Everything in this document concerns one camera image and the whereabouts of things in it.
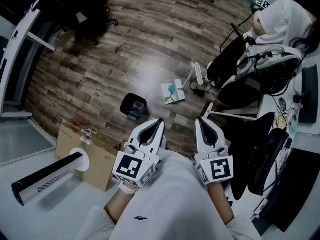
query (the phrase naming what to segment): white cloth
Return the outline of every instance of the white cloth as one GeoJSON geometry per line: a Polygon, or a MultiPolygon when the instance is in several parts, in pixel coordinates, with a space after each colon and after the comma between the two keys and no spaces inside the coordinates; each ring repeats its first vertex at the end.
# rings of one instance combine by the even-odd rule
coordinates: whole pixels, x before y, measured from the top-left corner
{"type": "Polygon", "coordinates": [[[267,9],[259,11],[258,17],[267,34],[257,36],[253,29],[244,34],[244,37],[253,37],[257,44],[291,47],[291,41],[305,37],[312,25],[305,9],[292,0],[277,0],[267,9]]]}
{"type": "Polygon", "coordinates": [[[159,169],[135,194],[117,225],[95,206],[77,240],[261,239],[249,218],[236,217],[225,226],[189,159],[163,149],[158,155],[159,169]]]}

